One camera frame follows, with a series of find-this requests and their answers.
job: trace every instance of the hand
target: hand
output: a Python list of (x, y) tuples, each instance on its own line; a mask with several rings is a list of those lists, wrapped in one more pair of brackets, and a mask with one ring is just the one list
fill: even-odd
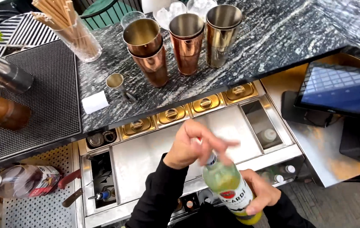
[[(194, 138), (201, 138), (198, 143)], [(163, 162), (173, 169), (183, 169), (197, 159), (200, 165), (205, 165), (214, 149), (221, 162), (225, 165), (232, 163), (225, 151), (229, 146), (237, 146), (239, 142), (227, 142), (216, 137), (206, 126), (194, 120), (186, 120), (176, 134), (172, 148), (167, 153)]]
[(279, 201), (281, 191), (266, 182), (255, 171), (247, 169), (241, 170), (240, 173), (256, 195), (256, 198), (246, 207), (248, 215), (257, 214), (265, 206), (274, 206)]

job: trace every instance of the brown bottle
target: brown bottle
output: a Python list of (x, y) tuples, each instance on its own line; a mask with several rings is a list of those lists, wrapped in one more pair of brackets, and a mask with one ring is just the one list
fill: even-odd
[(0, 127), (19, 130), (28, 123), (30, 116), (29, 107), (0, 97)]

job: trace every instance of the gold lid handle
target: gold lid handle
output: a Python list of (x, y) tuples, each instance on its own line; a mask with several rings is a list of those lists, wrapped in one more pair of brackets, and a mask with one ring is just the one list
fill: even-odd
[(177, 109), (172, 108), (172, 109), (165, 111), (165, 117), (170, 121), (176, 120), (178, 117)]
[(200, 106), (203, 109), (210, 109), (212, 106), (212, 100), (209, 97), (204, 97), (200, 100)]
[(245, 87), (243, 87), (242, 85), (239, 85), (239, 86), (232, 88), (232, 93), (235, 95), (239, 95), (239, 94), (242, 94), (245, 90), (246, 90)]
[(134, 132), (139, 132), (140, 130), (142, 130), (143, 127), (143, 121), (142, 120), (137, 120), (131, 123), (131, 129)]

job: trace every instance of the floor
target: floor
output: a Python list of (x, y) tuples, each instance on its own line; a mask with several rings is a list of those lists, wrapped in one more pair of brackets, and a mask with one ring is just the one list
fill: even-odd
[[(317, 228), (360, 228), (360, 183), (339, 183), (329, 188), (292, 182), (279, 187), (299, 214)], [(255, 228), (268, 228), (262, 219)]]

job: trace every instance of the screen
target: screen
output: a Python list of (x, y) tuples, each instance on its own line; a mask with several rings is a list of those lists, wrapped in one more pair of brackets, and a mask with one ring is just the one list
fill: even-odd
[(350, 69), (313, 67), (299, 92), (301, 103), (360, 114), (360, 69)]

